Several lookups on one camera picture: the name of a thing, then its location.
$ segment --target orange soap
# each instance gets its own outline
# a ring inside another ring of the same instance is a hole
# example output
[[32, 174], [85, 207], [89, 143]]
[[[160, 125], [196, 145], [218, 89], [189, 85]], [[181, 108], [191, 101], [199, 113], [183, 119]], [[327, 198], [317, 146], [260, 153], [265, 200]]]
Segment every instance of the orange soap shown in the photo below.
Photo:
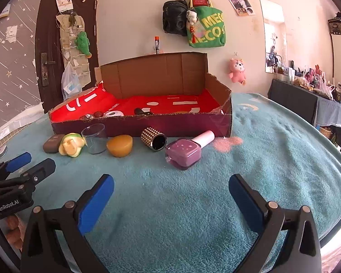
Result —
[[133, 138], [130, 135], [118, 135], [106, 143], [107, 149], [115, 157], [129, 155], [133, 148]]

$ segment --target poster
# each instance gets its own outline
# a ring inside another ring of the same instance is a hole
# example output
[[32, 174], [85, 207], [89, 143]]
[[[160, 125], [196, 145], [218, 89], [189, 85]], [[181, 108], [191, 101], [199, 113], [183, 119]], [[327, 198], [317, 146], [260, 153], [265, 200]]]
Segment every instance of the poster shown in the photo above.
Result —
[[9, 43], [15, 42], [16, 41], [16, 32], [18, 30], [18, 26], [8, 26], [6, 28], [6, 36], [5, 39]]
[[57, 2], [57, 7], [59, 12], [72, 10], [73, 4], [72, 0], [55, 0]]
[[239, 16], [255, 15], [248, 0], [229, 0]]

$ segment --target door lock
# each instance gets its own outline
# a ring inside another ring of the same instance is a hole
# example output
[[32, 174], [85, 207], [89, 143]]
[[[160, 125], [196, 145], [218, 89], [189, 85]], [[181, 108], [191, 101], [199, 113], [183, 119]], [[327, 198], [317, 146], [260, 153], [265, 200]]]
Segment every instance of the door lock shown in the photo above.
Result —
[[42, 71], [42, 86], [45, 87], [49, 85], [47, 65], [53, 65], [55, 64], [55, 61], [47, 61], [47, 53], [44, 52], [40, 54], [40, 64]]

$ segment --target wooden door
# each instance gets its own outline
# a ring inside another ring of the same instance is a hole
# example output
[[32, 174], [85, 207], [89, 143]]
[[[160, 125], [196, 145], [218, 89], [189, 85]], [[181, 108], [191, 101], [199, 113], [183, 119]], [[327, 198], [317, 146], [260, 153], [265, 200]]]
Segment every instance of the wooden door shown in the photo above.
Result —
[[[98, 67], [96, 46], [96, 2], [97, 0], [72, 0], [73, 10], [82, 16], [85, 31], [90, 41], [92, 57], [88, 59], [91, 82], [83, 87], [86, 90], [95, 85], [95, 67]], [[41, 0], [38, 10], [37, 27], [35, 30], [35, 66], [38, 77], [38, 87], [45, 113], [63, 101], [61, 90], [62, 73], [64, 72], [61, 54], [60, 32], [56, 21], [59, 14], [56, 0]], [[42, 82], [41, 54], [47, 53], [47, 61], [55, 64], [47, 65], [48, 85]]]

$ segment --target basket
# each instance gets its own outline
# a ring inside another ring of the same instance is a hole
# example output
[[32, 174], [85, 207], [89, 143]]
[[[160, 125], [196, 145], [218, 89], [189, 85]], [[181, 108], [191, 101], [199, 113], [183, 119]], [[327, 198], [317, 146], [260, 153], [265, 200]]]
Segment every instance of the basket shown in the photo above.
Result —
[[332, 131], [331, 131], [331, 128], [329, 127], [320, 127], [319, 131], [328, 139], [332, 137]]
[[341, 35], [341, 19], [333, 18], [328, 20], [328, 25], [330, 28], [330, 33], [335, 35]]

